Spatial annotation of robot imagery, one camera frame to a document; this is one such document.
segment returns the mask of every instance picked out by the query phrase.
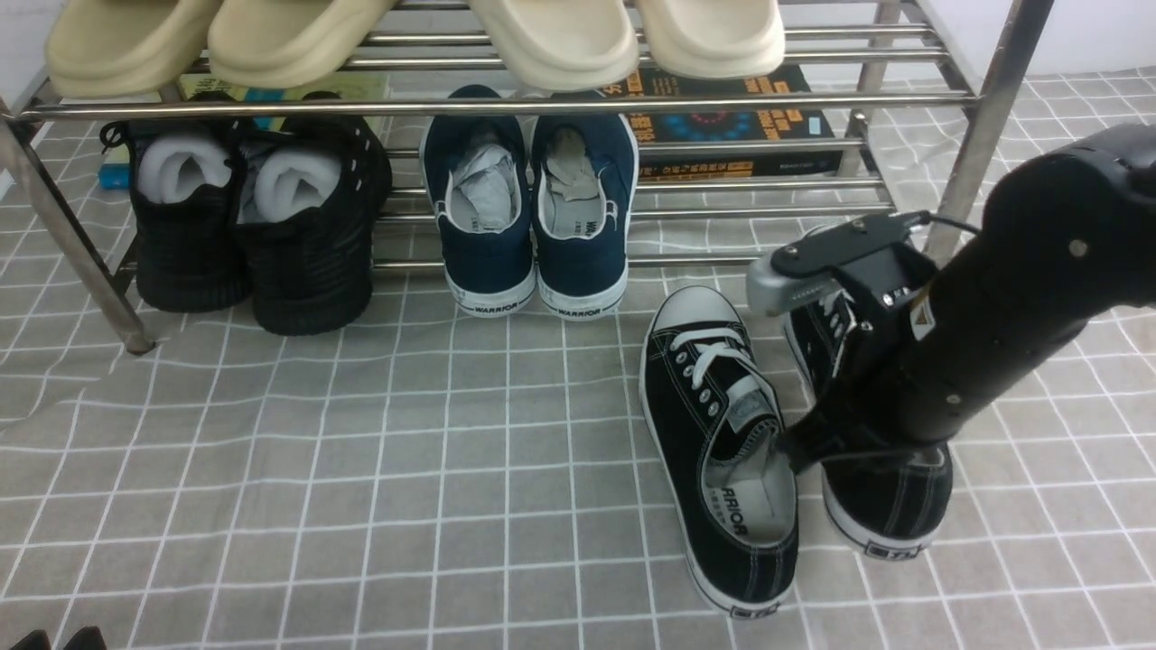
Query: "white wall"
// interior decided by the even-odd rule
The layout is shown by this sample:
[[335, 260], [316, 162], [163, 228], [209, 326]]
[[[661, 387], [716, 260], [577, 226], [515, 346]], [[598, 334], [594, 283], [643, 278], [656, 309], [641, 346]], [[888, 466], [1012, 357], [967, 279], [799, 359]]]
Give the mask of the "white wall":
[[[966, 62], [978, 73], [987, 67], [1010, 1], [932, 0]], [[0, 0], [0, 96], [6, 102], [21, 98], [42, 69], [43, 43], [64, 2]], [[788, 24], [861, 23], [869, 21], [872, 13], [867, 5], [784, 7]], [[1154, 66], [1154, 25], [1156, 0], [1058, 0], [1031, 72], [1080, 73]], [[838, 66], [814, 67], [808, 73], [817, 80], [846, 80], [854, 74]], [[934, 75], [927, 66], [895, 67], [891, 74], [897, 79]]]

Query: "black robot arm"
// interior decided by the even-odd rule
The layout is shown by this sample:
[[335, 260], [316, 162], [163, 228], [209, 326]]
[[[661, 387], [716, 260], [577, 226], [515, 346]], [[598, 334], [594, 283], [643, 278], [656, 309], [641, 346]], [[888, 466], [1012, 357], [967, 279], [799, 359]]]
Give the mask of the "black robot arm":
[[940, 271], [906, 244], [926, 221], [867, 216], [753, 265], [753, 309], [781, 315], [842, 287], [868, 324], [779, 438], [796, 471], [943, 442], [1096, 315], [1156, 304], [1156, 126], [1118, 126], [1008, 173], [981, 232]]

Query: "shoe rack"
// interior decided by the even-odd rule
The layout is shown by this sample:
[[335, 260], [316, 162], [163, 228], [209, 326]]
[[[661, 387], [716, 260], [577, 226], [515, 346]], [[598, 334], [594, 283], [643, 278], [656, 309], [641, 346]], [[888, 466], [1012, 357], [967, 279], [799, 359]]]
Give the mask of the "shoe rack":
[[[800, 190], [873, 190], [877, 202], [838, 204], [806, 206], [756, 206], [753, 208], [694, 208], [638, 210], [633, 219], [647, 220], [694, 220], [694, 219], [794, 219], [805, 216], [849, 215], [860, 212], [896, 209], [895, 195], [889, 189], [884, 173], [870, 148], [872, 117], [879, 109], [954, 106], [968, 118], [968, 128], [955, 161], [950, 179], [943, 193], [940, 212], [947, 215], [968, 216], [979, 194], [980, 184], [1016, 94], [1028, 69], [1028, 64], [1039, 42], [1054, 0], [1014, 0], [1008, 19], [995, 49], [994, 58], [984, 79], [971, 74], [961, 61], [959, 51], [928, 0], [779, 0], [781, 5], [845, 5], [861, 2], [876, 5], [875, 19], [869, 24], [845, 27], [814, 27], [787, 29], [786, 64], [831, 65], [857, 64], [861, 66], [858, 88], [846, 93], [792, 93], [771, 96], [742, 96], [733, 98], [694, 99], [687, 97], [661, 97], [645, 99], [595, 99], [587, 102], [555, 101], [550, 98], [518, 98], [501, 101], [472, 99], [384, 99], [378, 102], [310, 102], [291, 103], [244, 103], [244, 104], [183, 104], [179, 94], [162, 93], [162, 101], [153, 104], [30, 104], [9, 110], [0, 101], [0, 165], [10, 170], [17, 183], [25, 187], [32, 207], [39, 214], [45, 229], [51, 234], [73, 266], [94, 302], [99, 305], [113, 330], [124, 340], [126, 349], [143, 354], [154, 342], [141, 325], [135, 310], [125, 298], [125, 290], [132, 282], [135, 268], [134, 250], [129, 246], [124, 259], [114, 266], [105, 263], [96, 251], [76, 215], [73, 213], [54, 179], [42, 164], [31, 147], [35, 125], [49, 120], [106, 121], [142, 118], [192, 118], [208, 116], [290, 116], [317, 112], [385, 116], [433, 116], [433, 115], [513, 115], [534, 116], [546, 113], [587, 112], [705, 112], [761, 109], [823, 109], [846, 110], [849, 126], [842, 136], [807, 141], [775, 142], [727, 142], [643, 146], [642, 156], [690, 152], [718, 154], [736, 149], [749, 152], [757, 148], [764, 153], [795, 153], [815, 150], [842, 152], [838, 172], [818, 177], [757, 177], [705, 182], [659, 182], [645, 183], [639, 193], [705, 193], [716, 191], [800, 191]], [[407, 10], [468, 10], [465, 2], [438, 0], [403, 0], [393, 9]], [[803, 49], [800, 42], [851, 42], [850, 46], [836, 49]], [[896, 42], [918, 43], [917, 46], [896, 46]], [[369, 35], [364, 45], [379, 49], [381, 54], [355, 56], [342, 69], [348, 71], [494, 71], [502, 68], [502, 61], [490, 56], [445, 56], [447, 49], [486, 46], [488, 37], [482, 32], [457, 34], [392, 34]], [[436, 57], [388, 57], [391, 47], [438, 47]], [[933, 62], [947, 84], [943, 91], [888, 91], [883, 87], [883, 75], [891, 62]], [[643, 54], [644, 66], [651, 65]], [[207, 72], [207, 61], [197, 64], [190, 72]], [[397, 158], [414, 158], [416, 150], [391, 150]], [[394, 197], [424, 197], [421, 187], [399, 187]], [[433, 228], [433, 216], [425, 214], [383, 213], [383, 223], [428, 224]], [[926, 252], [942, 263], [951, 257], [959, 243], [959, 231], [946, 227], [934, 227], [928, 234]], [[751, 251], [749, 254], [645, 254], [632, 256], [630, 264], [636, 267], [666, 266], [739, 266], [746, 265], [761, 254], [771, 251]], [[438, 269], [438, 259], [379, 259], [375, 266], [390, 271]]]

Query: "grid pattern floor mat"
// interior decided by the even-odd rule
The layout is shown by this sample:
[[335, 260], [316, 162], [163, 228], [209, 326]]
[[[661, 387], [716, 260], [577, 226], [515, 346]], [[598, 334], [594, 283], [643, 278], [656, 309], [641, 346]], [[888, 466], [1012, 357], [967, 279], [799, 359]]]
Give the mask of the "grid pattern floor mat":
[[[987, 187], [1127, 120], [1156, 121], [1156, 71], [1033, 80]], [[905, 204], [934, 205], [958, 112], [877, 121]], [[397, 120], [390, 145], [421, 131]], [[40, 153], [111, 254], [128, 205], [95, 189], [91, 136], [61, 123]], [[399, 164], [398, 184], [414, 172]], [[170, 339], [138, 360], [27, 202], [18, 189], [0, 202], [0, 647], [99, 625], [110, 647], [165, 649], [1156, 648], [1153, 312], [1104, 315], [969, 423], [948, 520], [916, 561], [847, 549], [803, 475], [791, 599], [732, 623], [690, 583], [636, 384], [664, 296], [705, 283], [741, 305], [741, 269], [635, 273], [621, 312], [587, 324], [536, 302], [462, 317], [436, 276], [384, 279], [356, 325], [301, 340], [261, 332], [246, 306], [146, 312]], [[632, 249], [770, 246], [810, 221], [638, 223]], [[380, 242], [436, 245], [405, 230]], [[807, 398], [779, 324], [747, 324], [798, 418]]]

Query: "shoe toe cap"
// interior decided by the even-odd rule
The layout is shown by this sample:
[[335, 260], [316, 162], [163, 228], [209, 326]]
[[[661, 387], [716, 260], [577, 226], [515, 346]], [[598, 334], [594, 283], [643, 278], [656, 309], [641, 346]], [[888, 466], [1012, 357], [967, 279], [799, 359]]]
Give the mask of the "shoe toe cap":
[[739, 320], [739, 312], [722, 294], [710, 287], [687, 287], [666, 298], [654, 318], [654, 330], [711, 320]]

